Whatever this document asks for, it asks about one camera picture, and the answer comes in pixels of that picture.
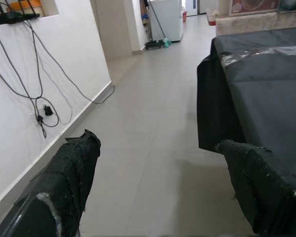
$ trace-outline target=hallway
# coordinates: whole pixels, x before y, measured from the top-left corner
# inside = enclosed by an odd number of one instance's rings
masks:
[[[73,134],[102,142],[82,237],[253,234],[224,157],[198,148],[196,67],[213,37],[188,17],[180,43],[109,63],[115,93]]]

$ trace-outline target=black router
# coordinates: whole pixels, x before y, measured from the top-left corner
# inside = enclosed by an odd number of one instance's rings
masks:
[[[4,12],[0,3],[0,25],[2,24],[15,24],[18,22],[32,20],[39,17],[38,13],[22,14],[20,12]]]

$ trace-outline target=transparent tape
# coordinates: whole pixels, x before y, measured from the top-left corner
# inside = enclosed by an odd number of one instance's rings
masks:
[[[262,54],[283,54],[283,55],[296,55],[296,45],[294,46],[281,46],[271,47],[256,50],[247,50],[240,53],[233,53],[222,57],[222,67],[225,68],[230,64],[238,62],[240,60]]]

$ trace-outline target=mop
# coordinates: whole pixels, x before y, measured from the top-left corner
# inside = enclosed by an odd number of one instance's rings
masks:
[[[165,48],[168,48],[168,47],[171,45],[171,41],[169,41],[169,39],[166,38],[166,36],[165,36],[165,34],[164,34],[164,32],[163,32],[163,29],[162,29],[162,27],[161,27],[161,24],[160,24],[160,22],[159,22],[159,19],[158,19],[158,17],[157,17],[157,14],[156,14],[156,12],[154,11],[153,5],[152,5],[152,3],[151,3],[150,0],[149,0],[149,3],[150,3],[150,5],[151,5],[151,8],[152,8],[153,14],[154,14],[154,16],[155,16],[156,19],[157,19],[158,25],[159,25],[159,27],[160,27],[160,29],[161,29],[161,31],[162,31],[162,34],[163,34],[163,37],[164,37],[164,40],[163,40],[163,42],[164,42],[164,47],[165,47]]]

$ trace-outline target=framed picture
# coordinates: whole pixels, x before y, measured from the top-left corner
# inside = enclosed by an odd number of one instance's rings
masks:
[[[277,11],[280,0],[231,0],[230,15]]]
[[[278,12],[296,11],[296,0],[281,0]]]

